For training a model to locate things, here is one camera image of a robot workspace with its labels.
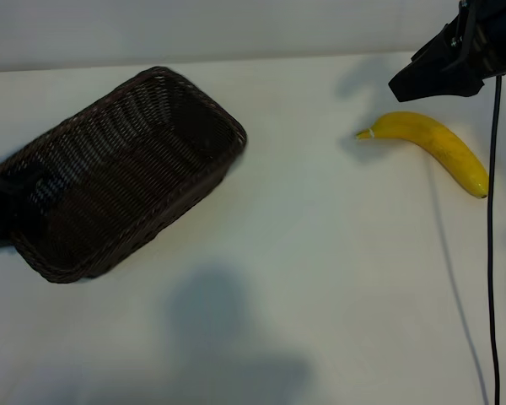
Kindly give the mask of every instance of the white tabletop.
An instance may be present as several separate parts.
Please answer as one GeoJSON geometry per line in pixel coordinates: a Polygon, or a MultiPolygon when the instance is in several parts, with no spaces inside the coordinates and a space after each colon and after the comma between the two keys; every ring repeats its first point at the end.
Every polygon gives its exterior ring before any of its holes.
{"type": "MultiPolygon", "coordinates": [[[[0,251],[0,404],[492,397],[486,201],[418,147],[358,145],[353,134],[385,112],[422,112],[486,164],[493,83],[471,99],[399,105],[387,83],[409,57],[172,65],[242,123],[244,158],[213,194],[94,281],[50,284],[0,251]]],[[[144,68],[0,73],[0,160],[144,68]]],[[[498,147],[506,404],[506,79],[498,147]]]]}

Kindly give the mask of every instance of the yellow banana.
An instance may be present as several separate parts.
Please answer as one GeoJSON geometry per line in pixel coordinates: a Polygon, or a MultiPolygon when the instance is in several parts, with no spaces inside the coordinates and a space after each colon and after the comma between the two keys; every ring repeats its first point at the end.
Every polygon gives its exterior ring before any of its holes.
{"type": "Polygon", "coordinates": [[[433,118],[414,112],[392,112],[379,118],[357,139],[404,139],[428,151],[477,198],[487,197],[489,177],[470,149],[453,132],[433,118]]]}

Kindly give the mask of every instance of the brown wicker basket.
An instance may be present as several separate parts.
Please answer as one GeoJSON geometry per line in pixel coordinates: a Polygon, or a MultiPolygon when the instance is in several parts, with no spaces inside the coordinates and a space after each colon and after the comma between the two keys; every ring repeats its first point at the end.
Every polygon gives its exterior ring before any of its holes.
{"type": "Polygon", "coordinates": [[[35,221],[9,238],[50,282],[97,277],[208,195],[245,144],[223,108],[153,67],[0,164],[6,179],[45,173],[24,201],[35,221]]]}

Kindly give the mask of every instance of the black cord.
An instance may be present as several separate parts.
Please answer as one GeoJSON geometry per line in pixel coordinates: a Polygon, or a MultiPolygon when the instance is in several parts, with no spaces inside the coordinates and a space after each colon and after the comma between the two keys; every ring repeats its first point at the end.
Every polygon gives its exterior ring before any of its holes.
{"type": "Polygon", "coordinates": [[[491,156],[489,160],[489,199],[487,201],[487,284],[489,295],[489,331],[491,333],[491,350],[493,352],[493,368],[495,370],[495,405],[500,405],[500,369],[498,367],[497,331],[495,328],[495,299],[493,288],[493,193],[495,191],[495,159],[497,157],[498,117],[500,114],[500,98],[503,78],[497,76],[495,92],[495,108],[493,111],[493,129],[491,132],[491,156]]]}

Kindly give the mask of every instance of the black object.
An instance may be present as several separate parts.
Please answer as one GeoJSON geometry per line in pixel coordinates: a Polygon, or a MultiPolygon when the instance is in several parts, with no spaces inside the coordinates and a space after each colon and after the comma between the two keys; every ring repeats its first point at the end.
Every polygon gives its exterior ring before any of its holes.
{"type": "Polygon", "coordinates": [[[8,245],[8,233],[12,228],[30,221],[31,214],[24,205],[24,198],[42,176],[42,169],[32,167],[21,170],[16,178],[0,177],[0,246],[8,245]]]}
{"type": "Polygon", "coordinates": [[[0,242],[53,283],[97,277],[207,196],[245,144],[221,106],[153,67],[0,164],[0,242]]]}
{"type": "Polygon", "coordinates": [[[506,74],[506,0],[462,0],[459,16],[391,81],[401,102],[476,95],[483,79],[506,74]]]}

